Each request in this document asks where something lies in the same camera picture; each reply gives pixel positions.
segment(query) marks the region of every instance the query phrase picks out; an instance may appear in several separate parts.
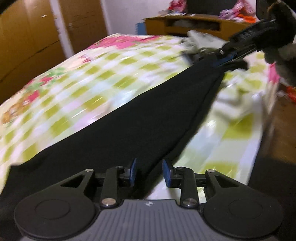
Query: black tv screen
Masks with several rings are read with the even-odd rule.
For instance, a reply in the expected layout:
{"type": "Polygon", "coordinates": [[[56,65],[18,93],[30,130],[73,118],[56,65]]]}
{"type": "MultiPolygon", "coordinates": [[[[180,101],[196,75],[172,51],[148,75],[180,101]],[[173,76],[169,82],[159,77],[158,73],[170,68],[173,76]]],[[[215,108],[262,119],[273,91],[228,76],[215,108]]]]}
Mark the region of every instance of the black tv screen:
{"type": "Polygon", "coordinates": [[[188,13],[219,15],[224,9],[231,9],[237,0],[187,0],[188,13]]]}

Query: gray ribbed panel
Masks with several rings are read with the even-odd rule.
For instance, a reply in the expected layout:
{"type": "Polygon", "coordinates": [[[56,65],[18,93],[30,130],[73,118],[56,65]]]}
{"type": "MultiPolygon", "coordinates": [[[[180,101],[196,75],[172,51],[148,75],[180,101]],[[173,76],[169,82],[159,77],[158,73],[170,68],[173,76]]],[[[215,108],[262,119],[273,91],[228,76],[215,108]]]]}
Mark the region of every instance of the gray ribbed panel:
{"type": "Polygon", "coordinates": [[[209,228],[196,210],[180,208],[171,199],[125,200],[118,208],[103,210],[88,230],[67,241],[233,240],[209,228]]]}

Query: bed sheet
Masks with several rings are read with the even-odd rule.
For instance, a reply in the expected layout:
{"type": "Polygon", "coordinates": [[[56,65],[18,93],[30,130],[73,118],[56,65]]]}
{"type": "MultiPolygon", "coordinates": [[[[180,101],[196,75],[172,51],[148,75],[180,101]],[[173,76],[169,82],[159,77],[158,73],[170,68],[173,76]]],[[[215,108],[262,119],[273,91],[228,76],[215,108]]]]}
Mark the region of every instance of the bed sheet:
{"type": "MultiPolygon", "coordinates": [[[[188,67],[180,56],[180,38],[116,34],[99,41],[34,78],[0,106],[0,190],[12,164],[21,164],[163,83],[188,67]]],[[[211,110],[184,149],[176,166],[201,172],[217,169],[246,183],[262,135],[262,108],[267,64],[262,53],[247,57],[247,72],[229,72],[242,93],[252,93],[252,112],[229,121],[211,110]]],[[[163,180],[149,198],[171,198],[163,180]]]]}

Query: black circular disc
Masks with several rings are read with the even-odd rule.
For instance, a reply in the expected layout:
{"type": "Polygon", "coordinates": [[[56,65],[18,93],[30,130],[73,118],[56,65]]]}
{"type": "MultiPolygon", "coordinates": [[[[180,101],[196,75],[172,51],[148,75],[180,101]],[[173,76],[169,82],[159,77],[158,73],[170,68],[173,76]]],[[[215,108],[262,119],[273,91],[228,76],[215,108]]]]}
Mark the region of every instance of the black circular disc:
{"type": "Polygon", "coordinates": [[[90,199],[75,190],[40,192],[23,199],[15,208],[20,231],[33,239],[54,240],[74,236],[93,220],[90,199]]]}
{"type": "Polygon", "coordinates": [[[234,238],[253,239],[272,234],[281,225],[280,204],[264,194],[226,188],[204,206],[205,220],[218,232],[234,238]]]}

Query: metal screw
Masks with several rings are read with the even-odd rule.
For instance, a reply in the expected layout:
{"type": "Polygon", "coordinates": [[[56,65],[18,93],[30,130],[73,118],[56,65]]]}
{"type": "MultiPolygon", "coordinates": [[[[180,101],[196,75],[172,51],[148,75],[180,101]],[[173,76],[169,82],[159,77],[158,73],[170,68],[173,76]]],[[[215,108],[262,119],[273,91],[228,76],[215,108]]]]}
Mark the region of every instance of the metal screw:
{"type": "Polygon", "coordinates": [[[116,203],[116,200],[114,198],[104,198],[101,202],[105,206],[112,206],[116,203]]]}
{"type": "Polygon", "coordinates": [[[194,199],[194,198],[186,198],[184,201],[183,201],[183,204],[186,205],[186,206],[194,206],[197,204],[197,201],[194,199]]]}

